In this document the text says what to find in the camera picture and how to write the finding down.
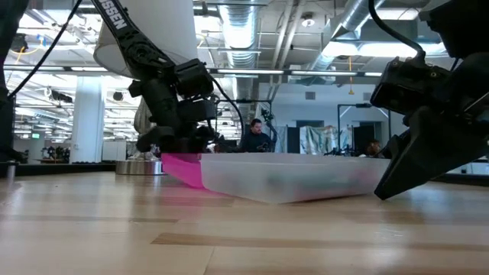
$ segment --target translucent plastic bin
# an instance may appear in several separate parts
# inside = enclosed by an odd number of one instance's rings
[[[301,154],[163,157],[164,170],[196,188],[267,203],[372,193],[389,160]]]

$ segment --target wooden tabletop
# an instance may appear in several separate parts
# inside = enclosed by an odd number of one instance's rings
[[[0,181],[0,274],[489,274],[489,189],[266,205],[167,176],[17,178]]]

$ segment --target metal base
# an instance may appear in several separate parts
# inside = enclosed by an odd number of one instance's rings
[[[115,164],[118,175],[163,175],[161,161],[157,160],[124,160]]]

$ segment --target silver ductwork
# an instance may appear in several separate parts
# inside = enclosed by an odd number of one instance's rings
[[[375,0],[375,8],[379,8],[384,2],[385,0]],[[322,33],[324,47],[331,39],[358,30],[369,18],[368,0],[348,0],[345,11],[326,23]],[[325,56],[321,52],[309,66],[309,70],[327,70],[334,59],[335,57]]]
[[[219,13],[222,18],[222,34],[226,47],[233,50],[248,50],[255,46],[258,7],[248,5],[220,5]],[[228,63],[231,68],[249,69],[256,67],[256,53],[230,51],[227,54]],[[250,99],[254,79],[236,78],[235,81],[236,84],[233,85],[235,99]],[[246,119],[249,105],[239,105],[238,107],[243,114],[243,118]]]

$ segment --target man in dark jacket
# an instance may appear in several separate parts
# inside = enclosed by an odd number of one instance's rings
[[[268,152],[270,145],[270,137],[261,132],[261,120],[255,118],[251,121],[250,131],[244,135],[241,141],[241,151],[247,153]]]

